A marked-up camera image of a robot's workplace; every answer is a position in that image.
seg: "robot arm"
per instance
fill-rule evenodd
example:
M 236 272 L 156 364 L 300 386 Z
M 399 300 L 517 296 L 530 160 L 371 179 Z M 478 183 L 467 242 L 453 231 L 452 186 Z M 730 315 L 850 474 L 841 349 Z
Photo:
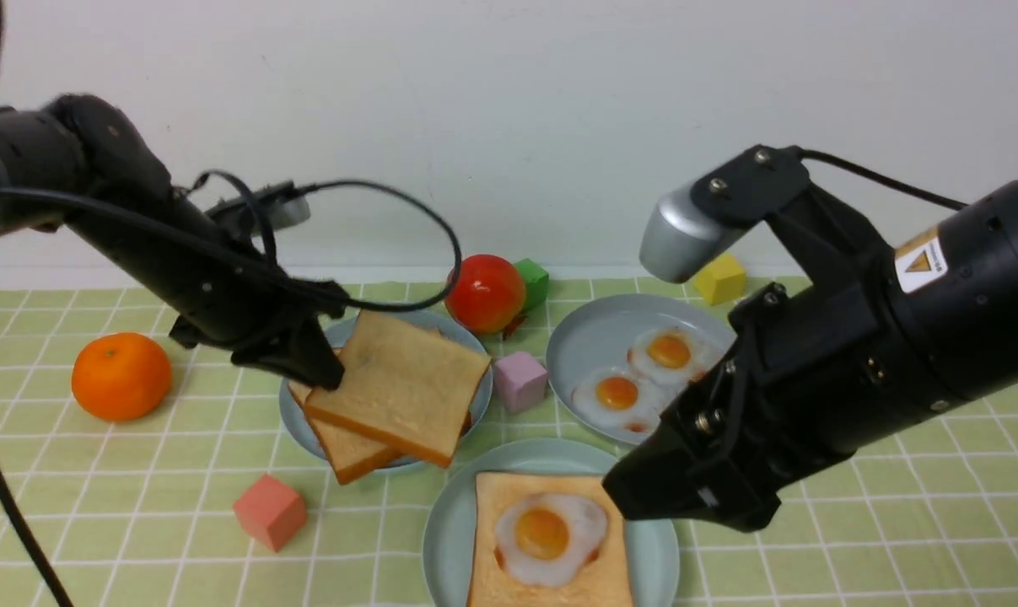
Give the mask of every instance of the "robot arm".
M 761 530 L 786 485 L 1018 381 L 1018 180 L 965 208 L 934 197 L 961 211 L 895 250 L 805 159 L 848 165 L 754 147 L 652 215 L 640 262 L 661 280 L 768 223 L 812 286 L 772 283 L 730 312 L 735 344 L 604 481 L 629 519 Z
M 93 96 L 63 96 L 40 111 L 0 110 L 0 188 L 34 188 L 93 197 L 116 210 L 180 230 L 207 245 L 258 262 L 289 280 L 253 234 L 308 218 L 302 189 L 291 183 L 257 194 L 253 207 L 228 201 L 202 213 L 173 187 L 168 169 L 118 109 Z M 130 223 L 46 200 L 0 195 L 0 237 L 23 228 L 65 226 L 174 308 L 170 337 L 185 348 L 231 350 L 247 366 L 335 389 L 343 368 L 325 340 L 317 314 L 343 315 L 347 293 L 334 281 L 305 283 L 321 296 L 298 296 L 173 239 Z M 269 237 L 266 250 L 269 251 Z

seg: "fried egg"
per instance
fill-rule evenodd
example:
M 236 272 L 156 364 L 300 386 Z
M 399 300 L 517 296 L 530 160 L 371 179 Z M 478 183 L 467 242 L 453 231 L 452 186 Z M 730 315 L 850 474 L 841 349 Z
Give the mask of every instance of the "fried egg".
M 710 343 L 679 326 L 640 334 L 628 349 L 627 357 L 634 370 L 664 388 L 689 384 L 717 362 Z
M 498 518 L 495 556 L 521 585 L 559 588 L 598 558 L 606 539 L 606 511 L 570 493 L 534 493 Z
M 666 393 L 631 370 L 595 370 L 571 395 L 573 407 L 595 426 L 651 433 L 659 412 L 670 399 Z

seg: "green checkered tablecloth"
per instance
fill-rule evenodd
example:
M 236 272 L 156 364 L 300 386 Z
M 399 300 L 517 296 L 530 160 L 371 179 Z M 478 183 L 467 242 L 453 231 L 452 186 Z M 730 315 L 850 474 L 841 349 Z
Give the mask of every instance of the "green checkered tablecloth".
M 804 286 L 780 280 L 791 291 Z M 349 291 L 403 300 L 438 287 Z M 487 346 L 541 356 L 570 311 L 636 291 L 704 307 L 690 287 L 644 277 L 554 281 L 543 314 Z M 730 309 L 704 308 L 721 318 Z M 622 452 L 552 397 L 519 416 L 495 399 L 448 473 L 425 466 L 339 487 L 282 432 L 278 378 L 234 369 L 217 350 L 178 348 L 165 337 L 173 319 L 139 289 L 0 291 L 0 460 L 79 607 L 429 604 L 420 535 L 456 467 L 519 438 Z M 69 374 L 89 340 L 119 330 L 165 345 L 176 384 L 148 419 L 111 426 L 72 402 Z M 230 511 L 263 473 L 295 487 L 309 508 L 307 527 L 280 554 L 254 545 Z M 679 605 L 1018 607 L 1018 385 L 864 449 L 783 497 L 761 534 L 677 523 Z M 54 603 L 0 511 L 0 607 L 34 605 Z

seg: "egg white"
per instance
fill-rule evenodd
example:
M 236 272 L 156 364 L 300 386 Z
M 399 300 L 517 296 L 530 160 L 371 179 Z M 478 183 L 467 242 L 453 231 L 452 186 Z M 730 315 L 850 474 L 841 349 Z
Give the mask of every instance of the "egg white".
M 631 407 L 612 410 L 598 400 L 595 394 L 598 384 L 609 377 L 624 377 L 636 385 L 636 402 Z M 666 393 L 646 377 L 618 368 L 595 370 L 577 385 L 570 399 L 574 409 L 587 422 L 607 429 L 625 429 L 629 424 L 644 424 L 654 430 L 659 424 L 659 412 L 670 402 Z
M 667 334 L 677 335 L 678 339 L 689 346 L 689 352 L 692 353 L 692 356 L 682 368 L 664 368 L 646 352 L 652 341 L 660 335 Z M 718 361 L 718 352 L 711 343 L 696 337 L 692 331 L 686 330 L 685 327 L 668 326 L 641 333 L 632 342 L 632 346 L 629 346 L 627 360 L 628 365 L 639 374 L 646 376 L 663 388 L 673 389 L 683 387 L 708 372 Z
M 516 543 L 516 521 L 525 511 L 542 507 L 562 517 L 569 530 L 565 552 L 554 560 L 528 556 Z M 535 493 L 509 506 L 494 528 L 504 571 L 523 585 L 559 588 L 571 583 L 587 557 L 606 539 L 606 511 L 592 499 L 570 493 Z

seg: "egg yolk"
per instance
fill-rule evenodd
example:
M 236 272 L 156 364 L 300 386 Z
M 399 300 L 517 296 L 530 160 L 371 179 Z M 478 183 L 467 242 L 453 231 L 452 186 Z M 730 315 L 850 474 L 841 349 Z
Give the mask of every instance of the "egg yolk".
M 554 560 L 568 549 L 569 527 L 554 511 L 532 508 L 516 521 L 516 546 L 527 556 Z
M 608 409 L 622 411 L 636 403 L 639 388 L 630 379 L 624 377 L 607 377 L 598 383 L 595 396 L 598 402 Z
M 646 353 L 667 369 L 681 369 L 692 360 L 689 345 L 677 335 L 659 335 L 646 347 Z

